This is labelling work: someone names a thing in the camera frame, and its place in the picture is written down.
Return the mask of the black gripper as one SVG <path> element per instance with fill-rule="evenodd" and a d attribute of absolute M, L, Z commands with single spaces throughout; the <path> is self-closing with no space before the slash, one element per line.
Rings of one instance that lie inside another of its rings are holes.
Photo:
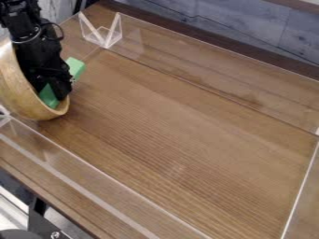
<path fill-rule="evenodd" d="M 61 40 L 54 31 L 38 31 L 29 37 L 12 37 L 17 61 L 28 82 L 36 92 L 49 84 L 58 100 L 72 91 L 68 66 L 61 58 Z"/>

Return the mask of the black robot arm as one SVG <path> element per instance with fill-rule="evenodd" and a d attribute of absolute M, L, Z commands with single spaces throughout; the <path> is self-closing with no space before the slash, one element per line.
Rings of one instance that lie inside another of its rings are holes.
<path fill-rule="evenodd" d="M 50 87 L 64 100 L 72 91 L 69 67 L 61 58 L 58 24 L 41 16 L 38 0 L 0 0 L 0 26 L 9 30 L 17 63 L 37 92 Z"/>

